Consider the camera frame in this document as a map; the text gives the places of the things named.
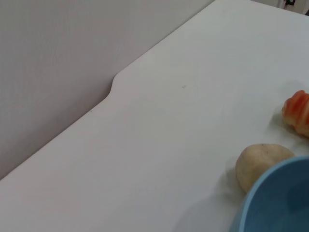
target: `white wall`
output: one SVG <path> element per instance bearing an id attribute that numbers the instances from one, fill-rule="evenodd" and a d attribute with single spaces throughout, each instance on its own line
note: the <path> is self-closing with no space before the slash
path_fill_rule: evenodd
<path id="1" fill-rule="evenodd" d="M 1 0 L 0 177 L 109 93 L 213 0 Z"/>

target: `table surface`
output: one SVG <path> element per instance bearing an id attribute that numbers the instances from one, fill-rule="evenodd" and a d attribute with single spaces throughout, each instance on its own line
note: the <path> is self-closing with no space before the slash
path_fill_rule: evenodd
<path id="1" fill-rule="evenodd" d="M 2 232 L 226 232 L 248 145 L 309 85 L 309 17 L 216 0 L 114 79 L 109 96 L 0 181 Z"/>

